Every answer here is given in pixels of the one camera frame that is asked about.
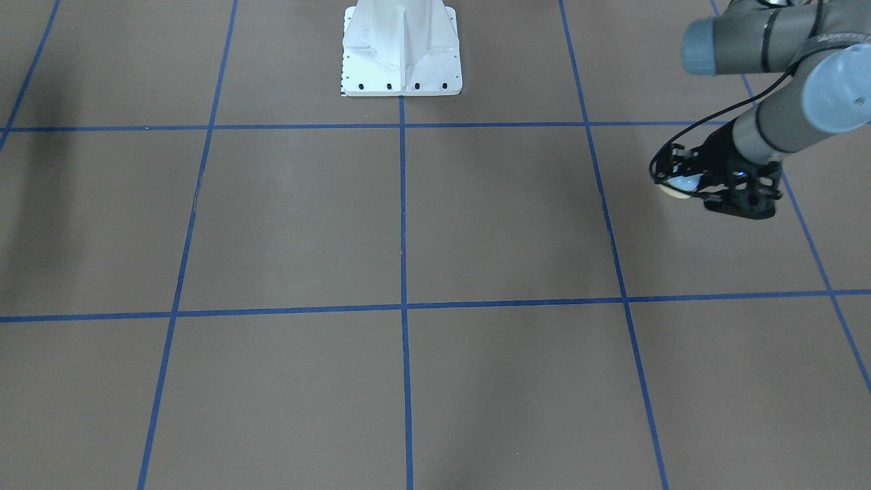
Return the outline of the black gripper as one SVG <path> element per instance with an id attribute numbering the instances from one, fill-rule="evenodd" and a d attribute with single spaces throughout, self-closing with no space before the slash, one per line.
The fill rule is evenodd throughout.
<path id="1" fill-rule="evenodd" d="M 670 146 L 663 161 L 664 172 L 701 172 L 697 187 L 737 187 L 755 173 L 755 167 L 738 152 L 732 125 L 713 131 L 699 148 Z"/>

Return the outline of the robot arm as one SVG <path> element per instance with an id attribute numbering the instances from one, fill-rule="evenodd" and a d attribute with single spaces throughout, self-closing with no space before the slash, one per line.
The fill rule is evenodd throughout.
<path id="1" fill-rule="evenodd" d="M 784 158 L 869 121 L 868 1 L 731 1 L 681 49 L 688 74 L 778 77 L 697 148 L 669 140 L 651 159 L 681 197 L 772 197 Z"/>

